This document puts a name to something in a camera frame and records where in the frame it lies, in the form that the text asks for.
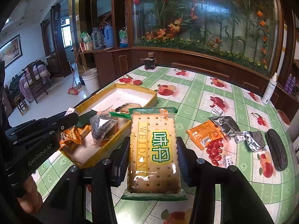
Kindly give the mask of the person's left hand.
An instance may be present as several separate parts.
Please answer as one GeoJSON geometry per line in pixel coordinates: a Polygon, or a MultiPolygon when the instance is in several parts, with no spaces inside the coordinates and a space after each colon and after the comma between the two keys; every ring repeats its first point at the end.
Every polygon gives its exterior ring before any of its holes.
{"type": "Polygon", "coordinates": [[[18,198],[21,208],[28,214],[37,213],[43,204],[43,199],[32,176],[23,183],[23,188],[25,195],[18,198]]]}

